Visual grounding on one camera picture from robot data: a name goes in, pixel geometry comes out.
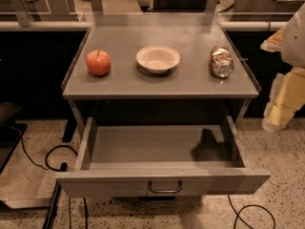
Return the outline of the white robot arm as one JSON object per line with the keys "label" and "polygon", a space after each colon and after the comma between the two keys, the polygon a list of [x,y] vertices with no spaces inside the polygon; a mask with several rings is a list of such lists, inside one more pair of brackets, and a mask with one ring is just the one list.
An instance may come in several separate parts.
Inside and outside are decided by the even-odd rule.
{"label": "white robot arm", "polygon": [[289,73],[276,75],[261,123],[265,131],[277,132],[305,105],[305,5],[260,48],[280,52],[282,61],[292,66]]}

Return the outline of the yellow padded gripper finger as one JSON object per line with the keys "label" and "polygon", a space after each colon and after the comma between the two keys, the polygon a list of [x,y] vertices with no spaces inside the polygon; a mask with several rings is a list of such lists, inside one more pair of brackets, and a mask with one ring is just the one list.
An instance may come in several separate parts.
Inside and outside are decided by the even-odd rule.
{"label": "yellow padded gripper finger", "polygon": [[278,73],[264,111],[262,128],[272,133],[284,129],[304,105],[305,69],[293,67],[289,73]]}

